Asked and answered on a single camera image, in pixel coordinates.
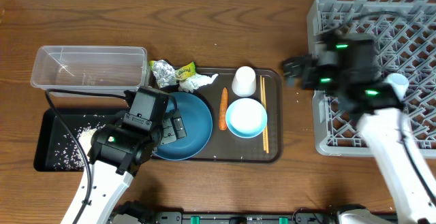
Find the white cup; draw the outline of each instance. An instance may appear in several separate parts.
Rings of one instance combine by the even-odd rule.
[[[233,78],[232,90],[239,97],[249,97],[256,91],[256,73],[251,67],[240,67]]]
[[[384,82],[389,83],[398,99],[402,101],[409,87],[409,80],[402,74],[389,74]]]

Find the gray dish rack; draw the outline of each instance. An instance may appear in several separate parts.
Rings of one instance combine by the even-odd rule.
[[[360,14],[401,12],[354,22],[348,33],[369,33],[376,40],[381,74],[396,72],[409,79],[405,111],[416,142],[426,158],[436,158],[436,0],[315,0],[307,14],[309,51],[322,47],[316,35]],[[316,91],[312,100],[315,147],[322,155],[372,157],[336,97]]]

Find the green led light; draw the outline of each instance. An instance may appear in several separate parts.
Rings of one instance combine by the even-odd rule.
[[[374,90],[366,90],[365,93],[366,93],[367,95],[371,95],[371,96],[374,96],[374,95],[378,95],[378,94],[379,94],[377,91],[374,91]]]
[[[336,45],[336,48],[346,48],[348,47],[348,44],[338,44]]]
[[[330,82],[330,81],[332,81],[331,78],[322,78],[322,79],[320,79],[321,83],[327,83],[327,82]]]

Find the black tray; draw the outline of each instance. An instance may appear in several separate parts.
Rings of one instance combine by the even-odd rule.
[[[218,128],[219,103],[221,92],[224,87],[229,91],[229,105],[237,100],[232,91],[232,80],[236,69],[198,67],[199,74],[219,74],[217,79],[208,86],[200,87],[194,95],[202,99],[211,110],[213,118],[213,132],[208,144],[190,161],[217,161],[217,162],[237,162],[237,163],[273,163],[278,160],[283,152],[283,133],[282,133],[282,106],[281,106],[281,79],[272,70],[257,69],[257,85],[259,86],[259,75],[265,77],[266,101],[268,113],[268,139],[270,153],[263,150],[262,134],[251,139],[242,139],[233,135],[228,129],[221,131]],[[260,91],[257,90],[251,97],[260,100]],[[100,125],[111,123],[118,116],[117,112],[126,108],[69,108],[59,109],[65,117],[67,124],[77,136],[77,129],[80,127],[91,126],[94,128]],[[65,171],[65,166],[69,161],[64,162],[56,151],[63,151],[71,155],[74,145],[67,136],[66,130],[60,124],[58,118],[52,110],[47,110],[42,119],[40,138],[33,166],[37,171],[52,172]]]
[[[260,76],[265,77],[266,112],[268,114],[268,140],[270,153],[264,151],[262,134],[242,139],[230,132],[218,128],[219,104],[221,93],[227,87],[229,105],[240,99],[232,91],[232,81],[236,68],[197,67],[199,74],[211,76],[219,74],[212,84],[202,86],[193,94],[204,101],[212,113],[213,131],[207,145],[197,155],[188,159],[191,161],[221,161],[235,163],[273,163],[283,152],[283,128],[281,105],[281,79],[270,69],[255,69],[256,92],[250,98],[260,101]],[[166,88],[165,91],[176,91],[177,88]]]
[[[59,108],[65,122],[76,138],[79,128],[88,126],[94,128],[98,124],[113,123],[119,117],[116,114],[122,110],[126,110],[126,108]],[[71,165],[73,159],[68,157],[69,160],[65,162],[64,156],[71,156],[73,152],[74,143],[68,136],[67,131],[54,112],[51,109],[47,110],[42,118],[40,138],[36,147],[33,167],[40,172],[82,171],[66,170],[66,166]]]

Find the wooden table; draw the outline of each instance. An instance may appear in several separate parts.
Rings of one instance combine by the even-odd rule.
[[[33,169],[44,93],[29,80],[43,45],[143,46],[175,65],[252,65],[281,73],[305,54],[314,0],[8,0],[0,24],[0,222],[59,223],[81,173]],[[149,161],[121,198],[188,212],[289,212],[360,203],[390,212],[373,159],[314,147],[312,92],[283,85],[284,152],[272,165]],[[109,106],[111,99],[56,99]],[[429,162],[436,170],[436,162]]]

